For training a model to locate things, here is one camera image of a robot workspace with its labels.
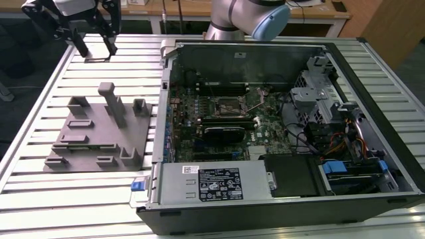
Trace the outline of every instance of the wooden desk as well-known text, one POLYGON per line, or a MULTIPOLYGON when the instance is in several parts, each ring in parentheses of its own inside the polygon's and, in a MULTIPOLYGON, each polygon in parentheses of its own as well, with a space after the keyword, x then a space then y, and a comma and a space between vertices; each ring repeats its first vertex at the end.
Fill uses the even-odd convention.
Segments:
MULTIPOLYGON (((162 14, 162 0, 150 0, 150 14, 159 16, 162 14)), ((167 20, 178 20, 177 1, 165 0, 167 20)), ((351 17, 347 12, 336 12, 330 0, 320 5, 303 8, 292 7, 290 10, 289 23, 326 24, 330 25, 326 37, 338 37, 344 21, 351 17)), ((181 10, 183 20, 209 21, 211 13, 210 0, 181 0, 181 10)))
MULTIPOLYGON (((0 18, 23 18, 26 17, 19 10, 25 0, 0 0, 0 18)), ((167 20, 178 20, 177 1, 165 0, 167 20)), ((209 0, 181 0, 183 20, 209 21, 211 13, 211 4, 209 0)), ((162 0, 150 0, 145 6, 127 5, 121 9, 123 20, 147 20, 150 21, 151 33, 161 34, 161 14, 162 0)), ((304 7, 303 14, 300 8, 290 11, 289 23, 299 24, 326 24, 330 25, 326 33, 327 37, 336 37, 343 27, 344 21, 351 17, 347 12, 336 12, 330 0, 318 6, 304 7)))
MULTIPOLYGON (((162 13, 162 0, 150 0, 151 8, 150 13, 161 15, 162 13)), ((181 0, 181 10, 183 16, 210 16, 211 14, 211 0, 181 0)), ((166 14, 178 15, 177 1, 165 0, 166 14)), ((303 8, 304 18, 344 18, 348 19, 351 15, 347 12, 336 12, 332 8, 330 0, 323 4, 303 8)), ((300 8, 294 8, 290 11, 291 18, 302 18, 300 8)))

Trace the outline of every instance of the barcode sticker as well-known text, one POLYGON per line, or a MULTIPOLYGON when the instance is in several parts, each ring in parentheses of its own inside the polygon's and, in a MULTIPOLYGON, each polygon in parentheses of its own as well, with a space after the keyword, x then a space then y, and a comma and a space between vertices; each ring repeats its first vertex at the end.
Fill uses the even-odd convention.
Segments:
POLYGON ((182 166, 182 173, 198 173, 198 166, 182 166))

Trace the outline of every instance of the slotted aluminum table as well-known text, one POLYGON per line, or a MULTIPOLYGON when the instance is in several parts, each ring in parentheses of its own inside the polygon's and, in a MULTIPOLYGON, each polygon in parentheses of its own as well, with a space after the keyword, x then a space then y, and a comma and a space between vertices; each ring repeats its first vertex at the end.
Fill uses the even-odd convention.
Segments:
MULTIPOLYGON (((109 63, 85 64, 67 47, 0 163, 0 235, 3 238, 169 238, 151 234, 127 205, 134 177, 150 173, 159 93, 159 44, 163 39, 201 36, 119 35, 109 63), (43 158, 69 113, 70 96, 102 102, 99 82, 113 82, 123 102, 143 97, 154 104, 143 171, 43 173, 43 158)), ((89 47, 101 37, 86 35, 89 47)), ((355 39, 282 37, 277 41, 332 42, 366 86, 412 155, 425 167, 425 108, 366 43, 355 39)), ((348 97, 348 89, 340 85, 348 97)), ((186 238, 423 238, 425 205, 392 210, 362 223, 217 233, 186 238)))

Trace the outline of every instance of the white box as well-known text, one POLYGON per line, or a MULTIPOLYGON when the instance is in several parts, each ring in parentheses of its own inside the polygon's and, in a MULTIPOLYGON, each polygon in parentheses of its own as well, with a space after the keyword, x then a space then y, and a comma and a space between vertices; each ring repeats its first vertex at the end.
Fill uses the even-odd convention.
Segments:
POLYGON ((126 8, 126 7, 127 7, 126 0, 121 0, 121 8, 126 8))
POLYGON ((127 0, 127 4, 131 5, 146 5, 149 0, 127 0))

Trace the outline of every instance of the red wire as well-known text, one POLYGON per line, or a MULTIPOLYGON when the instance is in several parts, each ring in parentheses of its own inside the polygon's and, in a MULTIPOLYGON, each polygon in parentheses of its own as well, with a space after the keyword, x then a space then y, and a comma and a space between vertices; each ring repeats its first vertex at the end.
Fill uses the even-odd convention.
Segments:
POLYGON ((330 137, 330 144, 328 144, 328 147, 332 145, 332 137, 339 135, 339 134, 343 134, 342 132, 338 132, 338 133, 334 133, 330 137))

